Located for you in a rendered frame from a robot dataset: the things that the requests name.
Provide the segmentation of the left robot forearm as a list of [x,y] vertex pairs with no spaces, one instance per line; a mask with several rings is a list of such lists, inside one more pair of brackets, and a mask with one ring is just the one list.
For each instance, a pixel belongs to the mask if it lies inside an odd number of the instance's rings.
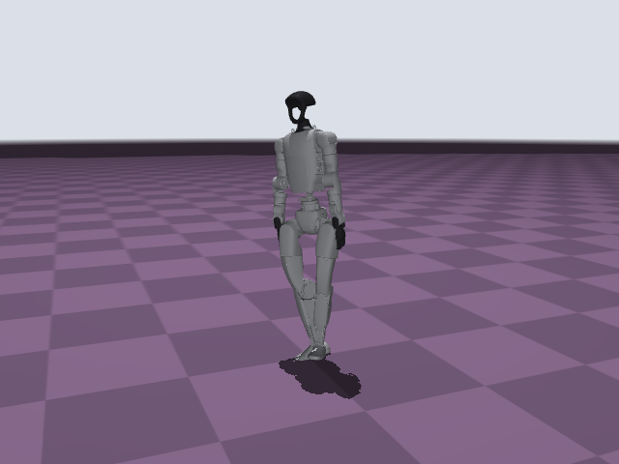
[[339,220],[339,225],[345,223],[345,215],[342,210],[341,204],[341,184],[339,181],[339,175],[334,173],[332,176],[334,188],[327,190],[329,198],[329,213],[331,217],[336,217]]

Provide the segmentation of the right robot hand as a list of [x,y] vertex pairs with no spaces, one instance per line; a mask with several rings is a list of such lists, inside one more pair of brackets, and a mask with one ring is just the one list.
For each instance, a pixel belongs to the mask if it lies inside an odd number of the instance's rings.
[[280,227],[282,226],[282,224],[280,223],[279,217],[274,218],[274,224],[275,224],[275,228],[278,230],[278,239],[280,241]]

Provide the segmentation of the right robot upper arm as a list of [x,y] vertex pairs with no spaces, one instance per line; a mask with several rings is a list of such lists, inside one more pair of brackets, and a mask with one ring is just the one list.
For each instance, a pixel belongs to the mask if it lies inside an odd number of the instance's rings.
[[287,179],[285,160],[283,155],[283,141],[284,137],[279,138],[275,142],[275,152],[276,152],[276,160],[277,160],[277,170],[279,175],[273,179],[272,185],[274,189],[285,190],[289,188],[289,183]]

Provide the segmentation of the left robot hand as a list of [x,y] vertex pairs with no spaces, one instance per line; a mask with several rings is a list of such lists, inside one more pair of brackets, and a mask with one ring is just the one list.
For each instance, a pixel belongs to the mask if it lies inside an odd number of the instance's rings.
[[340,250],[345,245],[345,231],[343,229],[343,227],[345,227],[345,223],[339,225],[338,218],[333,217],[332,224],[336,229],[337,250]]

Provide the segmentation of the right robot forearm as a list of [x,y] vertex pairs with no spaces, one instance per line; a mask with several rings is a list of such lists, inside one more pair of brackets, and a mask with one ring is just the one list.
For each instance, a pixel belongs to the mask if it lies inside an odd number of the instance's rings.
[[274,189],[273,188],[273,192],[274,192],[274,208],[273,208],[273,213],[274,216],[272,218],[272,222],[274,223],[274,218],[278,217],[280,218],[280,223],[284,224],[285,223],[285,200],[287,197],[287,193],[285,193],[285,191],[282,191],[281,189]]

